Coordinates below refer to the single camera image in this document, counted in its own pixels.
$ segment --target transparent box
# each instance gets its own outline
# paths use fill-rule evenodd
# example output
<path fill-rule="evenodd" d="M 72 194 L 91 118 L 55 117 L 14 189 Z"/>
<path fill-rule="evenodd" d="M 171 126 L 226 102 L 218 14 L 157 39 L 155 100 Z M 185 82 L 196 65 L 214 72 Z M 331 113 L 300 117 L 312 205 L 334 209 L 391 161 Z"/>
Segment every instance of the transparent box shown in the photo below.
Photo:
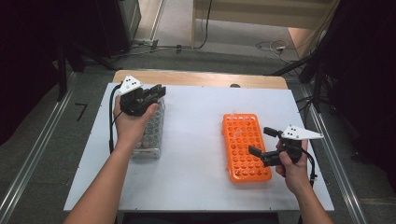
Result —
<path fill-rule="evenodd" d="M 158 101 L 154 116 L 146 124 L 142 140 L 137 143 L 133 159 L 159 159 L 161 157 L 161 142 L 163 138 L 164 99 Z"/>

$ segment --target floor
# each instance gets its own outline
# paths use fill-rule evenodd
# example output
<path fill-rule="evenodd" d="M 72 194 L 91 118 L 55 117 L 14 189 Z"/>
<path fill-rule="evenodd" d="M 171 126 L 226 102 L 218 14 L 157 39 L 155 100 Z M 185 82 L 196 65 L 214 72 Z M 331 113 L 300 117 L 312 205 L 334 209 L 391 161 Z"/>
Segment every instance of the floor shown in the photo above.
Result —
<path fill-rule="evenodd" d="M 159 39 L 159 45 L 162 46 L 190 44 L 191 1 L 166 0 L 163 5 L 160 0 L 140 2 L 142 14 L 144 17 L 147 14 L 148 20 L 142 21 L 136 39 Z M 201 22 L 205 27 L 205 21 L 197 21 L 197 36 L 202 32 Z M 196 37 L 196 40 L 197 45 L 202 41 L 199 37 Z M 273 53 L 269 44 L 276 40 L 287 41 L 289 43 L 287 50 Z M 258 48 L 256 44 L 261 42 L 262 47 Z M 284 67 L 287 63 L 282 59 L 287 62 L 299 59 L 293 50 L 286 28 L 218 21 L 209 23 L 208 39 L 200 50 L 186 50 L 181 54 L 175 54 L 172 50 L 162 50 L 133 55 L 144 51 L 147 49 L 133 49 L 129 52 L 130 55 L 112 61 L 125 69 L 223 72 L 257 76 L 271 74 Z M 28 177 L 26 183 L 19 185 L 17 192 L 20 194 L 13 198 L 14 203 L 10 207 L 2 204 L 0 223 L 7 221 L 8 223 L 60 223 L 67 215 L 63 211 L 65 199 L 90 135 L 104 89 L 114 76 L 114 71 L 108 71 L 90 61 L 86 63 L 88 67 L 84 74 L 70 72 L 71 88 L 63 105 L 56 103 L 57 88 L 55 87 L 29 114 L 12 138 L 0 146 L 1 195 L 7 196 L 10 192 L 9 187 L 15 183 L 18 175 L 27 174 Z M 310 85 L 302 85 L 296 78 L 300 71 L 301 69 L 296 69 L 282 76 L 287 80 L 295 99 L 310 94 Z M 83 105 L 86 105 L 86 110 L 80 117 Z M 54 118 L 52 111 L 56 107 L 60 107 L 63 113 L 53 120 L 53 126 L 49 128 L 46 125 L 47 120 Z M 314 148 L 335 208 L 334 212 L 330 212 L 330 216 L 335 223 L 396 223 L 394 216 L 396 195 L 386 175 L 373 164 L 350 159 L 354 149 L 348 141 L 342 122 L 329 107 L 326 105 L 321 107 L 323 112 L 319 116 L 329 132 L 332 147 L 346 171 L 346 180 L 353 188 L 352 193 L 356 195 L 355 199 L 360 205 L 364 218 L 358 220 L 353 218 L 354 215 L 351 213 L 353 208 L 347 206 L 343 197 L 341 182 L 335 174 L 336 169 L 332 167 L 326 144 L 319 142 L 314 144 Z M 317 117 L 313 110 L 308 113 L 308 128 L 315 130 L 318 127 Z M 44 142 L 42 150 L 39 151 L 36 150 L 35 143 L 37 139 L 43 138 L 43 130 L 49 131 L 50 138 Z M 29 154 L 33 151 L 39 158 L 33 163 L 34 169 L 28 173 L 21 172 L 26 158 L 29 158 Z M 298 216 L 297 212 L 280 212 L 279 222 L 296 223 Z"/>

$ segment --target hand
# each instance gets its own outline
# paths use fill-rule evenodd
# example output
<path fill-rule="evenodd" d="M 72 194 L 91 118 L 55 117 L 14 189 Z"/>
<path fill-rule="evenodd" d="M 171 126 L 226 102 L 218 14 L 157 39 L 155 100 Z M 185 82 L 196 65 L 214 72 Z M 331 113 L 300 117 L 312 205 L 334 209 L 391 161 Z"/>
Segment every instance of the hand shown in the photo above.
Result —
<path fill-rule="evenodd" d="M 302 148 L 307 150 L 308 141 L 302 141 Z M 280 161 L 283 166 L 277 166 L 276 172 L 285 177 L 286 186 L 295 195 L 299 194 L 304 188 L 310 188 L 308 175 L 306 171 L 306 155 L 303 153 L 298 162 L 293 163 L 286 151 L 279 153 Z"/>
<path fill-rule="evenodd" d="M 120 96 L 118 95 L 113 110 L 114 118 L 119 115 L 116 119 L 117 145 L 123 144 L 125 147 L 133 150 L 135 145 L 142 139 L 146 123 L 154 115 L 157 107 L 157 104 L 150 105 L 142 117 L 128 116 L 124 113 L 120 114 Z"/>

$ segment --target metal rail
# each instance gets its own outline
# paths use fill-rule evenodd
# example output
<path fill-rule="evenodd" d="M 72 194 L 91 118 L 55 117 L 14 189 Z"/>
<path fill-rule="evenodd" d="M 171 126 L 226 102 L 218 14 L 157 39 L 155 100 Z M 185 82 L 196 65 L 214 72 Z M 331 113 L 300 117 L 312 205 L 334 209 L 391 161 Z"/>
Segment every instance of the metal rail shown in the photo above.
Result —
<path fill-rule="evenodd" d="M 49 116 L 49 119 L 47 120 L 43 130 L 35 141 L 35 145 L 33 146 L 31 152 L 26 158 L 22 168 L 18 172 L 12 184 L 9 186 L 6 196 L 0 206 L 0 224 L 7 223 L 9 218 L 11 217 L 11 214 L 14 211 L 18 200 L 23 194 L 23 191 L 26 188 L 30 177 L 32 176 L 35 167 L 40 161 L 41 155 L 45 151 L 47 143 L 50 140 L 50 137 L 55 130 L 56 125 L 58 124 L 58 121 L 62 116 L 62 113 L 64 112 L 64 109 L 67 106 L 70 96 L 75 89 L 77 80 L 77 74 L 72 73 L 68 79 L 68 85 L 70 87 L 69 90 L 67 91 L 62 101 L 58 102 L 55 105 L 52 113 Z"/>
<path fill-rule="evenodd" d="M 304 97 L 311 95 L 310 90 L 307 87 L 301 86 Z M 347 177 L 347 172 L 344 169 L 343 163 L 341 163 L 337 152 L 335 151 L 334 144 L 330 138 L 330 134 L 326 129 L 323 118 L 321 114 L 316 113 L 315 108 L 312 106 L 309 108 L 309 112 L 315 123 L 316 128 L 320 133 L 324 134 L 324 138 L 321 140 L 324 147 L 324 151 L 327 154 L 332 171 L 334 172 L 335 179 L 337 180 L 338 186 L 343 194 L 344 200 L 346 202 L 346 207 L 349 210 L 349 214 L 355 224 L 366 224 L 367 219 L 361 209 L 359 200 L 355 194 L 352 184 Z"/>

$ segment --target table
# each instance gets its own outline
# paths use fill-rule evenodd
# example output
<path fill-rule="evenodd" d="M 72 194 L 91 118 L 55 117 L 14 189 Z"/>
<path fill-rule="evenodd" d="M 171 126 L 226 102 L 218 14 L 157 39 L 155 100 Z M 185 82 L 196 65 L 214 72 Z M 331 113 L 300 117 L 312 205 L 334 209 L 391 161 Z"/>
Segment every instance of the table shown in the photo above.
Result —
<path fill-rule="evenodd" d="M 298 108 L 291 92 L 285 89 L 286 82 L 282 77 L 119 71 L 114 80 L 122 80 L 127 74 L 152 85 L 163 82 L 167 93 L 164 97 L 162 157 L 159 160 L 130 160 L 121 194 L 121 211 L 274 212 L 299 209 L 295 197 L 275 169 L 273 178 L 267 182 L 234 184 L 225 168 L 227 161 L 221 135 L 223 114 L 233 110 L 254 113 L 261 126 L 265 124 L 280 129 L 290 122 L 302 126 Z M 248 83 L 257 86 L 258 79 L 263 86 L 273 88 L 250 88 Z M 185 86 L 168 84 L 179 84 L 182 80 L 185 80 Z M 205 80 L 208 85 L 202 86 Z M 220 86 L 236 82 L 245 88 L 210 86 L 217 81 Z M 106 89 L 64 206 L 65 211 L 73 208 L 109 155 L 108 96 L 115 85 L 117 83 L 111 83 Z M 277 139 L 264 136 L 264 142 L 270 150 Z M 333 210 L 318 167 L 317 174 L 314 190 L 324 208 Z"/>
<path fill-rule="evenodd" d="M 209 1 L 193 0 L 192 48 L 195 19 L 206 19 Z M 216 0 L 212 2 L 209 19 L 289 27 L 294 46 L 300 57 L 304 57 L 330 24 L 338 3 L 339 0 Z"/>

